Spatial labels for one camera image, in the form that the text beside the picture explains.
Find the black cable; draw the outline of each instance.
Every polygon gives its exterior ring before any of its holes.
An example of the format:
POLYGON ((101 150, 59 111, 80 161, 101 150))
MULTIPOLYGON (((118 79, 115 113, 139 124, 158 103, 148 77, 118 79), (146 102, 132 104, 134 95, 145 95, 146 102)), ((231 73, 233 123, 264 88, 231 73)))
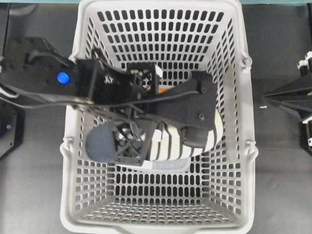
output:
POLYGON ((310 31, 310 39, 312 39, 312 6, 311 3, 307 4, 308 14, 309 14, 309 31, 310 31))
POLYGON ((61 55, 46 50, 33 50, 28 56, 28 62, 32 63, 38 57, 53 57, 55 60, 59 61, 61 64, 68 68, 74 65, 74 63, 72 63, 68 59, 63 58, 61 55))
POLYGON ((175 94, 175 95, 172 95, 172 96, 156 97, 156 98, 145 99, 145 100, 137 100, 137 101, 129 101, 129 102, 125 102, 125 103, 122 103, 122 104, 94 105, 94 106, 123 107, 123 106, 128 106, 128 105, 137 105, 137 104, 152 103, 152 102, 158 102, 158 101, 166 101, 166 100, 181 98, 183 96, 191 95, 191 94, 199 94, 199 91, 195 91, 195 90, 187 91, 187 92, 180 93, 180 94, 175 94))
POLYGON ((7 6, 6 26, 5 26, 5 32, 4 32, 3 47, 2 47, 2 51, 0 51, 0 56, 1 55, 3 56, 5 53, 6 40, 7 40, 8 28, 9 28, 9 20, 10 20, 10 9, 11 9, 11 3, 9 3, 7 6))
POLYGON ((89 103, 74 102, 74 101, 60 101, 60 102, 52 102, 52 103, 36 104, 36 105, 22 105, 22 104, 18 104, 13 101, 10 101, 1 96, 0 96, 0 99, 22 109, 40 109, 40 108, 46 108, 46 107, 66 106, 66 105, 72 105, 72 106, 83 105, 83 106, 93 106, 93 107, 123 107, 123 106, 128 106, 128 105, 137 105, 137 104, 152 103, 152 102, 158 102, 158 101, 166 101, 166 100, 181 98, 181 97, 191 95, 191 94, 199 94, 199 91, 187 91, 181 94, 176 94, 176 95, 167 96, 167 97, 156 97, 156 98, 145 99, 145 100, 129 101, 129 102, 125 102, 122 104, 109 104, 109 105, 89 104, 89 103))

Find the grey object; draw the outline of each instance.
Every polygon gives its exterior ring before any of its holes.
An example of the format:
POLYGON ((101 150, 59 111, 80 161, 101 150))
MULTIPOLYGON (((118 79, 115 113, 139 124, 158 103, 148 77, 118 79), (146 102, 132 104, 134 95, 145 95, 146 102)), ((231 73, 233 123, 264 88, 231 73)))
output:
MULTIPOLYGON (((9 35, 44 36, 69 56, 77 8, 40 4, 31 15, 11 16, 9 35)), ((261 152, 256 160, 255 219, 249 233, 309 234, 311 156, 300 147, 295 118, 269 106, 259 109, 265 105, 264 92, 297 76, 294 64, 311 48, 308 11, 305 6, 262 5, 243 6, 243 12, 254 61, 255 132, 261 152)), ((65 109, 25 115, 23 144, 0 160, 0 233, 72 234, 59 219, 63 165, 59 145, 65 109)))
POLYGON ((115 160, 114 136, 109 124, 100 125, 86 138, 88 157, 96 162, 113 162, 115 160))

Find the white object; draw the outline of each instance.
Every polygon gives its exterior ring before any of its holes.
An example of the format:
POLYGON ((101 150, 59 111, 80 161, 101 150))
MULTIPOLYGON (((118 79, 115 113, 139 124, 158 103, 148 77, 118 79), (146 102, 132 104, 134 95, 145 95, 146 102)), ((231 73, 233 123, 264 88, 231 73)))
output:
POLYGON ((312 51, 309 51, 306 56, 305 56, 306 60, 309 60, 310 58, 312 58, 312 51))
POLYGON ((211 73, 224 135, 208 153, 191 158, 187 172, 139 172, 90 161, 85 137, 104 120, 68 107, 61 146, 63 225, 92 234, 247 233, 258 150, 240 3, 83 0, 71 58, 89 57, 94 46, 116 67, 155 61, 164 88, 186 81, 191 70, 211 73))
POLYGON ((309 63, 307 60, 300 60, 297 64, 297 68, 300 69, 302 66, 308 66, 309 63))

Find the white bracket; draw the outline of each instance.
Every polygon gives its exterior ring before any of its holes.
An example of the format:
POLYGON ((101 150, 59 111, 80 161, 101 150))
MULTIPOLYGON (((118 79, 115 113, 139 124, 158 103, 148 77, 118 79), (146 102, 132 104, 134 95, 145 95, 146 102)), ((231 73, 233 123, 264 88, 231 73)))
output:
POLYGON ((309 63, 307 60, 300 60, 297 64, 297 68, 300 69, 302 66, 308 66, 309 63))
POLYGON ((240 66, 243 68, 243 73, 249 73, 252 68, 252 64, 252 58, 248 54, 243 53, 243 59, 240 61, 240 66))
POLYGON ((254 140, 247 140, 246 141, 246 148, 245 148, 245 155, 246 156, 250 156, 251 157, 251 161, 254 161, 255 158, 258 156, 259 154, 259 150, 255 145, 255 141, 254 140))

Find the wire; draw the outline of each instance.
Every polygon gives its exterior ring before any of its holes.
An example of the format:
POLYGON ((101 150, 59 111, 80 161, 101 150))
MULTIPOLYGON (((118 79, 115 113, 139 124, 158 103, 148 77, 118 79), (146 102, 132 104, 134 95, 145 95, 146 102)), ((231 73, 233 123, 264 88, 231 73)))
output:
POLYGON ((176 98, 181 98, 187 95, 191 94, 199 94, 199 91, 187 91, 184 93, 180 94, 175 94, 167 97, 156 97, 156 98, 151 98, 151 99, 145 99, 145 100, 137 100, 137 101, 129 101, 125 102, 122 104, 111 104, 111 105, 94 105, 94 106, 109 106, 109 107, 122 107, 122 106, 127 106, 127 105, 137 105, 137 104, 144 104, 144 103, 152 103, 152 102, 159 102, 159 101, 166 101, 166 100, 171 100, 171 99, 176 99, 176 98))
POLYGON ((18 104, 16 102, 10 101, 4 97, 0 96, 0 100, 5 101, 13 106, 22 108, 22 109, 40 109, 40 108, 46 108, 46 107, 52 107, 52 106, 62 106, 62 105, 66 105, 65 103, 62 102, 54 102, 54 103, 45 103, 45 104, 36 104, 36 105, 22 105, 22 104, 18 104))
POLYGON ((172 96, 167 96, 167 97, 156 97, 156 98, 151 98, 151 99, 146 99, 146 100, 137 100, 137 101, 129 101, 125 102, 122 104, 108 104, 108 105, 103 105, 103 104, 90 104, 90 103, 83 103, 83 102, 74 102, 74 101, 60 101, 60 102, 52 102, 52 103, 44 103, 44 104, 36 104, 36 105, 22 105, 15 103, 13 101, 10 101, 4 97, 0 96, 0 100, 3 100, 11 105, 14 105, 16 107, 22 108, 22 109, 40 109, 40 108, 46 108, 46 107, 53 107, 53 106, 66 106, 66 105, 83 105, 83 106, 92 106, 92 107, 123 107, 123 106, 128 106, 128 105, 137 105, 137 104, 144 104, 144 103, 152 103, 152 102, 159 102, 159 101, 166 101, 166 100, 171 100, 171 99, 176 99, 176 98, 181 98, 187 95, 191 94, 199 94, 199 91, 187 91, 184 93, 172 95, 172 96))
POLYGON ((59 54, 46 50, 33 50, 28 56, 28 62, 32 63, 37 57, 53 57, 54 59, 56 59, 57 61, 59 61, 61 64, 63 64, 68 68, 74 65, 71 61, 63 58, 59 54))

